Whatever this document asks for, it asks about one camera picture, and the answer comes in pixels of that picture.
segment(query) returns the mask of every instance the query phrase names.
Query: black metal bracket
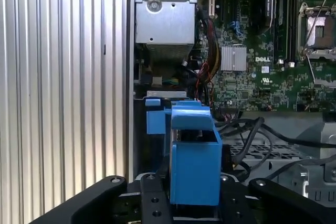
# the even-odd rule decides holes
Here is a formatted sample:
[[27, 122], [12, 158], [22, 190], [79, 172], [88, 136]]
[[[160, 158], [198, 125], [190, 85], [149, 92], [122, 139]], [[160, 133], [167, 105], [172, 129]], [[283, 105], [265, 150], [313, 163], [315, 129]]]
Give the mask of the black metal bracket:
[[[195, 218], [174, 221], [172, 207], [166, 194], [169, 190], [162, 184], [166, 179], [165, 174], [165, 170], [157, 174], [145, 174], [140, 180], [130, 184], [127, 184], [123, 177], [107, 177], [31, 224], [108, 224], [130, 221], [141, 221], [143, 224], [256, 224], [293, 223], [297, 220], [302, 223], [331, 224], [336, 219], [335, 210], [304, 198], [272, 181], [254, 179], [246, 187], [231, 175], [227, 175], [222, 176], [220, 205], [215, 211], [220, 216], [217, 221], [200, 222]], [[251, 198], [254, 199], [254, 205], [251, 204]], [[262, 212], [262, 215], [256, 214], [256, 206], [260, 210], [258, 214]], [[202, 211], [202, 206], [195, 209]]]

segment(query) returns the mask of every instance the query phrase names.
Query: ribbed metal panel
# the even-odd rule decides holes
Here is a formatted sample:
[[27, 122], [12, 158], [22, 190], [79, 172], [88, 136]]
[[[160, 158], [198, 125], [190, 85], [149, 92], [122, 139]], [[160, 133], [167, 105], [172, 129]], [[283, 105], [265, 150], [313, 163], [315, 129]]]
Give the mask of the ribbed metal panel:
[[0, 0], [0, 223], [125, 175], [126, 1]]

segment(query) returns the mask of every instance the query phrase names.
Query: ram slot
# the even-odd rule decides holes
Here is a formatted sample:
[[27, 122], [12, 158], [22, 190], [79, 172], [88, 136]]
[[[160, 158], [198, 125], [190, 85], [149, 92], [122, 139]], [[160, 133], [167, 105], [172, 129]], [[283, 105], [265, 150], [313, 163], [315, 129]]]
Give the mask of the ram slot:
[[284, 64], [287, 60], [288, 0], [277, 0], [277, 15], [274, 27], [274, 64]]
[[297, 12], [298, 12], [298, 0], [288, 0], [287, 61], [289, 62], [290, 67], [294, 66], [297, 55], [297, 48], [296, 48], [296, 40], [298, 33]]

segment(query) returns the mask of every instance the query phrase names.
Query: screw hole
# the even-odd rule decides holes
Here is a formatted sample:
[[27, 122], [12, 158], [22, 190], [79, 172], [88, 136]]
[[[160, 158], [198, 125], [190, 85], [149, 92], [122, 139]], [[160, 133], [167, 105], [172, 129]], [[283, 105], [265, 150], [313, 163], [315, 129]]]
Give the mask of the screw hole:
[[155, 179], [155, 176], [152, 175], [152, 174], [150, 174], [150, 175], [148, 175], [148, 176], [146, 177], [146, 179], [153, 180], [153, 179]]
[[162, 213], [160, 211], [154, 211], [153, 212], [154, 217], [160, 217], [161, 215], [162, 215]]
[[159, 199], [158, 199], [158, 198], [152, 198], [152, 202], [153, 202], [153, 203], [158, 203], [158, 202], [159, 202]]
[[119, 178], [112, 178], [111, 182], [112, 183], [119, 183], [121, 180]]

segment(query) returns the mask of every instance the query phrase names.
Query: cpu socket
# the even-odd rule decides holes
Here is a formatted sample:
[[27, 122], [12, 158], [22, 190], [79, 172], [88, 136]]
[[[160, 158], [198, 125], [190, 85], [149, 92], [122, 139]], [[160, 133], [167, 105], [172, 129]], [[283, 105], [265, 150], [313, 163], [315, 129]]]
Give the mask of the cpu socket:
[[302, 58], [336, 60], [336, 3], [332, 7], [324, 6], [318, 15], [320, 9], [321, 6], [309, 7], [302, 3], [298, 19], [298, 50]]

